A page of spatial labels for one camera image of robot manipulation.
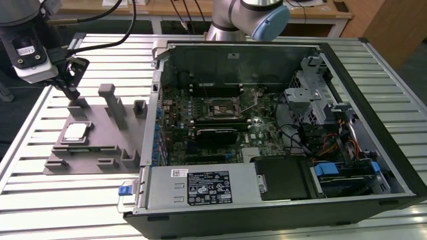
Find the white sticker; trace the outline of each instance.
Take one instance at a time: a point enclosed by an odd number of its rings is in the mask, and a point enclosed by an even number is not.
[[[36,49],[35,49],[35,46],[27,46],[20,49],[16,49],[16,51],[20,56],[25,56],[25,55],[33,54],[36,52]]]
[[[179,177],[187,177],[188,169],[172,169],[171,170],[171,177],[179,178]]]

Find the blue drive bracket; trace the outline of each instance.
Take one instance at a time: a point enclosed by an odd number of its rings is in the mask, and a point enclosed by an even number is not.
[[[379,163],[376,161],[372,161],[371,166],[372,166],[375,173],[378,174],[382,171]]]
[[[332,174],[339,174],[340,173],[335,163],[332,163],[332,162],[319,163],[314,167],[314,171],[315,171],[315,175],[316,176],[332,175]]]

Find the metal bracket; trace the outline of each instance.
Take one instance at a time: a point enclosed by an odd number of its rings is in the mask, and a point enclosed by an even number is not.
[[[167,40],[157,40],[152,43],[152,59],[156,61],[159,60],[168,51],[168,41]]]

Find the barcode sticker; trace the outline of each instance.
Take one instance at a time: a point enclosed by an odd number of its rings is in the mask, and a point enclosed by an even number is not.
[[[172,169],[171,170],[171,177],[179,178],[179,177],[187,177],[188,169]]]

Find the motherboard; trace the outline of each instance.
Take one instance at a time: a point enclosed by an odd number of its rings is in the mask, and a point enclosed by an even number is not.
[[[276,92],[263,86],[163,88],[168,166],[245,163],[285,155]]]

